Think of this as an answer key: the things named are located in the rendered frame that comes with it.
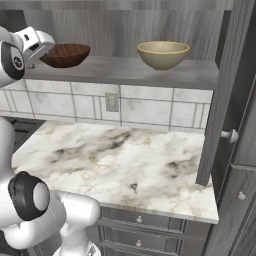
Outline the beige bowl with yellow rim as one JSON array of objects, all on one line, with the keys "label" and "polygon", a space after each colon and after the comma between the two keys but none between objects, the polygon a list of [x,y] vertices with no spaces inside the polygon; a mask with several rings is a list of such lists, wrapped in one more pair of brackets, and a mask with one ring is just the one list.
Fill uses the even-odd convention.
[{"label": "beige bowl with yellow rim", "polygon": [[142,61],[154,70],[166,71],[180,64],[186,57],[189,46],[172,41],[151,41],[137,46]]}]

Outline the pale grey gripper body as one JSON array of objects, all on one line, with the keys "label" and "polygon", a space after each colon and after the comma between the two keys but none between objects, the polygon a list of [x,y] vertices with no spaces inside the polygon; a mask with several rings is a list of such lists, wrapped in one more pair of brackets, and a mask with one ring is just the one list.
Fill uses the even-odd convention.
[{"label": "pale grey gripper body", "polygon": [[51,35],[39,30],[27,32],[24,42],[26,66],[30,67],[35,64],[54,46],[55,41]]}]

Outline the silver cabinet door knob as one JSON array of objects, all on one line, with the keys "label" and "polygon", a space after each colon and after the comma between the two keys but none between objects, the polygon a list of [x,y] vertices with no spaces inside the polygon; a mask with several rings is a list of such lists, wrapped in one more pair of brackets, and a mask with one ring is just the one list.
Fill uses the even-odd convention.
[{"label": "silver cabinet door knob", "polygon": [[229,132],[222,131],[221,137],[227,139],[229,143],[232,144],[239,139],[239,134],[235,129],[233,129],[232,131],[229,131]]}]

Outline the black hob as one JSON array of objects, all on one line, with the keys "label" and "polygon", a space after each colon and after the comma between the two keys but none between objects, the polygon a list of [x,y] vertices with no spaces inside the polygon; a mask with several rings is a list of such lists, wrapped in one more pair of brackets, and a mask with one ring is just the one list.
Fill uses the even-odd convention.
[{"label": "black hob", "polygon": [[7,117],[15,130],[14,151],[17,151],[44,123],[44,120]]}]

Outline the brown wooden bowl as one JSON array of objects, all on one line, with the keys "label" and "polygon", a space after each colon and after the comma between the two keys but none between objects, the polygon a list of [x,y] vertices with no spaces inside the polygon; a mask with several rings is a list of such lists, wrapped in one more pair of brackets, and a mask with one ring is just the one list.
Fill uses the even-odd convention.
[{"label": "brown wooden bowl", "polygon": [[40,60],[53,68],[71,68],[80,65],[90,51],[91,47],[84,44],[56,44]]}]

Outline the grey drawer front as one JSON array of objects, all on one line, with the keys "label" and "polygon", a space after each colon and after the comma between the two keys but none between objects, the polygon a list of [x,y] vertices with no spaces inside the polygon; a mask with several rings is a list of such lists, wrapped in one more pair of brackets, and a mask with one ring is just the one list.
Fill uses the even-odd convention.
[{"label": "grey drawer front", "polygon": [[[142,223],[136,222],[138,216],[142,217]],[[124,226],[142,232],[163,231],[184,234],[187,229],[186,220],[108,207],[101,208],[101,221],[112,223],[116,227]]]},{"label": "grey drawer front", "polygon": [[[109,227],[103,227],[101,231],[102,240],[115,246],[132,249],[138,252],[156,252],[174,256],[182,254],[183,242],[177,238],[162,238],[146,233],[128,232]],[[142,246],[136,247],[140,240]]]}]

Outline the grey wall outlet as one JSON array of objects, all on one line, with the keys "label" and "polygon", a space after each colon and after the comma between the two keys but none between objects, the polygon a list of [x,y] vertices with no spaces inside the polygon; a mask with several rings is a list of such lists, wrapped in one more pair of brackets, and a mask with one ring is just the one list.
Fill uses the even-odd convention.
[{"label": "grey wall outlet", "polygon": [[117,93],[106,92],[105,93],[106,110],[108,112],[119,111],[119,97]]}]

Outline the grey wooden cabinet door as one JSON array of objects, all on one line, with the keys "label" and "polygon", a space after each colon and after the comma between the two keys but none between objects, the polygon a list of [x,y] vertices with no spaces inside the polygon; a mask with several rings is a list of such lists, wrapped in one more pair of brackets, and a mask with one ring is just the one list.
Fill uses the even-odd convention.
[{"label": "grey wooden cabinet door", "polygon": [[255,5],[256,0],[234,0],[196,178],[202,186],[209,182]]}]

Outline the grey wooden wall cabinet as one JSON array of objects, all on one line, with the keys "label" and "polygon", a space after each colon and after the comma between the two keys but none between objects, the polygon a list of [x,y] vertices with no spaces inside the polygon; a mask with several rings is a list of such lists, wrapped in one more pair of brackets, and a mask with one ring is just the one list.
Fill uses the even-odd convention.
[{"label": "grey wooden wall cabinet", "polygon": [[[58,43],[84,43],[89,57],[75,68],[43,63],[28,79],[211,90],[224,43],[221,27],[234,0],[0,0],[0,17],[13,29],[31,25]],[[137,45],[178,41],[190,50],[169,71],[155,71],[139,58]]]}]

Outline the grey tall cupboard door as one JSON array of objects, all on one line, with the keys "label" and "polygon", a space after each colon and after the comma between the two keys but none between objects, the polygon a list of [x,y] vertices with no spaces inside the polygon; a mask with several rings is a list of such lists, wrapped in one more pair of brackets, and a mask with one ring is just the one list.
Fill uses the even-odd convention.
[{"label": "grey tall cupboard door", "polygon": [[[237,198],[242,192],[246,198]],[[219,222],[207,237],[203,256],[233,256],[232,250],[246,213],[256,203],[256,167],[231,164],[218,198]]]}]

